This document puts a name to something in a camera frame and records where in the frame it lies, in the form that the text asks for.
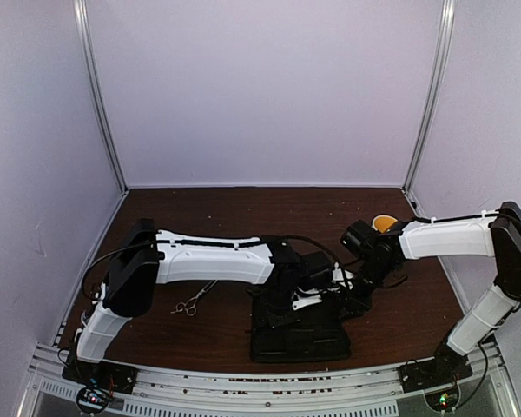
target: scissors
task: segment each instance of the scissors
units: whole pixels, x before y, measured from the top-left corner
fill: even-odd
[[[195,314],[197,314],[197,302],[198,300],[206,294],[210,289],[216,285],[216,282],[218,281],[209,281],[207,285],[205,285],[203,288],[201,288],[201,291],[199,291],[197,294],[195,294],[193,297],[191,297],[189,300],[185,302],[178,302],[175,306],[175,310],[171,314],[179,314],[183,313],[185,311],[185,314],[187,314],[189,317],[193,317]]]

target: vertical metal pole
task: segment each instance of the vertical metal pole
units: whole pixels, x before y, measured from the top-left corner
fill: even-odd
[[[112,170],[114,171],[115,180],[117,182],[120,192],[123,194],[128,191],[128,186],[123,178],[122,167],[120,160],[115,151],[114,141],[112,140],[112,132],[106,117],[106,109],[104,108],[104,101],[102,99],[102,92],[98,82],[98,72],[96,70],[95,56],[93,55],[93,45],[90,38],[89,20],[87,18],[87,4],[85,0],[74,0],[76,9],[76,22],[83,46],[83,54],[85,56],[85,63],[87,64],[87,73],[89,75],[89,84],[93,97],[93,106],[95,108],[96,120],[101,131],[102,140],[106,147],[106,152]]]
[[[434,56],[434,66],[432,68],[431,83],[426,96],[425,111],[419,127],[419,134],[417,136],[417,143],[413,151],[411,163],[407,171],[407,177],[404,182],[403,190],[411,193],[411,188],[415,180],[415,175],[419,169],[420,159],[425,149],[426,140],[430,133],[432,118],[438,102],[438,95],[442,79],[444,78],[445,63],[450,52],[450,43],[453,32],[453,11],[455,8],[455,0],[444,0],[442,7],[442,20],[440,22],[440,29],[438,41],[436,44],[436,53]]]

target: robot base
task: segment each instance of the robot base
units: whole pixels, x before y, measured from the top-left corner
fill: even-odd
[[[62,377],[106,392],[132,394],[137,369],[104,361],[99,363],[77,361],[71,355],[68,358],[68,366],[63,369]]]
[[[457,380],[463,380],[472,375],[471,366],[461,363],[455,369],[443,369],[438,371],[436,359],[405,364],[398,368],[399,378],[404,393],[429,389],[440,385],[451,384]]]
[[[253,299],[251,360],[260,363],[336,361],[351,355],[336,303],[324,300],[283,315]]]

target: black mounting bracket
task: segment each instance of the black mounting bracket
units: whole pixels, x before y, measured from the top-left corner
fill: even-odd
[[[454,369],[440,370],[439,362],[432,358],[402,365],[398,368],[398,374],[403,392],[411,393],[469,378],[472,369],[470,365],[462,362]]]
[[[70,356],[68,366],[62,371],[62,377],[105,392],[132,394],[137,368],[105,361],[89,363]]]

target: purple wall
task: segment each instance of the purple wall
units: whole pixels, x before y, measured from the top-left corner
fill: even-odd
[[[126,180],[400,185],[442,3],[89,2]]]
[[[73,3],[0,2],[0,416],[50,342],[119,195]]]
[[[521,2],[459,2],[452,49],[414,194],[428,215],[521,206]],[[451,259],[470,303],[494,261]],[[521,402],[521,311],[498,332]]]

